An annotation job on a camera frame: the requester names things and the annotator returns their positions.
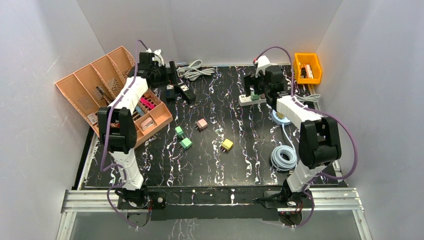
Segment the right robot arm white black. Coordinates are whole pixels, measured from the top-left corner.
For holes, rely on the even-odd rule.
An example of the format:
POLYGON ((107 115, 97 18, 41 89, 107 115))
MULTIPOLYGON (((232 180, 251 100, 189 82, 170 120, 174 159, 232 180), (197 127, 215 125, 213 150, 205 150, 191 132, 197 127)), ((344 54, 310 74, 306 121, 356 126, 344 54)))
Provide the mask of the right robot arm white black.
POLYGON ((258 69, 244 76, 246 96, 252 93, 264 98, 273 110, 287 117, 299 130, 299 164, 275 194, 288 207, 295 207, 308 193, 308 186, 333 161, 342 155, 337 121, 307 108, 292 96, 282 69, 277 65, 258 69))

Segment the white power strip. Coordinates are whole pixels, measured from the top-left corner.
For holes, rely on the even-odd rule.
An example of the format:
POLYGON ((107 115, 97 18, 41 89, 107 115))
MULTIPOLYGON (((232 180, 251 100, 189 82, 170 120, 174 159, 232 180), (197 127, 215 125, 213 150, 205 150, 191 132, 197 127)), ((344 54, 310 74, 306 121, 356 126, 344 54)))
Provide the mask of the white power strip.
POLYGON ((256 105, 256 104, 263 104, 266 102, 267 102, 266 99, 264 97, 261 97, 261 95, 260 95, 260 99, 255 101, 251 100, 251 96, 246 96, 245 94, 242 94, 238 97, 238 103, 241 107, 256 105))

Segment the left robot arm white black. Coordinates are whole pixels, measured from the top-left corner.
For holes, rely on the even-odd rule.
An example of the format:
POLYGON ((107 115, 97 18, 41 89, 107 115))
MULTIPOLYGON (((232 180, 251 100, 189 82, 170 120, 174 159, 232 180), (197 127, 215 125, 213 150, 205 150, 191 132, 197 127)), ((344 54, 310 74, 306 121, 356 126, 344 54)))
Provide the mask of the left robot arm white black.
POLYGON ((160 49, 140 52, 138 62, 127 76, 126 82, 117 97, 97 112, 99 138, 104 144, 103 154, 109 153, 114 163, 105 166, 102 157, 100 170, 105 172, 116 168, 121 175, 121 189, 131 192, 130 202, 137 208, 149 203, 149 194, 142 190, 144 178, 140 172, 135 155, 137 130, 133 120, 142 96, 150 89, 168 84, 169 75, 175 69, 167 70, 160 49))

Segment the green plug adapter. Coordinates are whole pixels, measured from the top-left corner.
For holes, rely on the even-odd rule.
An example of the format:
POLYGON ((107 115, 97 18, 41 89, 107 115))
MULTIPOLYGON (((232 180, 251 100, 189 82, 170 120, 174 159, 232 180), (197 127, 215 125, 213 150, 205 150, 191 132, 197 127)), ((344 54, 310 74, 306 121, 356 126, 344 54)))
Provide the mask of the green plug adapter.
POLYGON ((176 135, 177 135, 177 137, 178 137, 179 139, 184 139, 185 134, 184 134, 183 129, 182 129, 180 126, 177 126, 177 127, 175 128, 175 133, 176 133, 176 135))
POLYGON ((179 142, 179 144, 180 144, 180 148, 182 150, 186 151, 187 149, 189 149, 193 145, 193 142, 189 138, 186 137, 186 138, 182 139, 179 142))

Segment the green plug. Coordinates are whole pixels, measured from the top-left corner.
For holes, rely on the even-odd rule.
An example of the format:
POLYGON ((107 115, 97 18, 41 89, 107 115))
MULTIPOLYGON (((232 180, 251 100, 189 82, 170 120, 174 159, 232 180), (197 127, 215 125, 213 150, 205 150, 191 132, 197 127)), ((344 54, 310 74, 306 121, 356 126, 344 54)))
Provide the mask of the green plug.
POLYGON ((251 99, 252 101, 259 100, 260 98, 261 98, 261 97, 260 97, 260 95, 255 94, 255 93, 252 93, 252 94, 250 95, 250 99, 251 99))

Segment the yellow plug adapter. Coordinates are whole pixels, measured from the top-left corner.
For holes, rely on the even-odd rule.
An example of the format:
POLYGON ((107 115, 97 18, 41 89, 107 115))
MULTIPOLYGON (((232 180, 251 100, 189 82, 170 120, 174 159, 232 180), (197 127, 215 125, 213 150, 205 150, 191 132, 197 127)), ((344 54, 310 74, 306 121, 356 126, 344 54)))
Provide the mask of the yellow plug adapter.
POLYGON ((225 139, 222 144, 221 144, 221 150, 224 152, 228 152, 232 149, 234 143, 229 140, 229 139, 225 139))

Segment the pink plug adapter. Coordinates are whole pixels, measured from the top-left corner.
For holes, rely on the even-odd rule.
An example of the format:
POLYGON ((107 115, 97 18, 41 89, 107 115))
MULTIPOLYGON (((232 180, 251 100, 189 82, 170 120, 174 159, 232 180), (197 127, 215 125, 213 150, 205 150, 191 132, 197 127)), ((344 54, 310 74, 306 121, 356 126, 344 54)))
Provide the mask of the pink plug adapter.
POLYGON ((199 131, 202 131, 208 127, 208 122, 204 118, 201 118, 195 122, 195 125, 199 131))

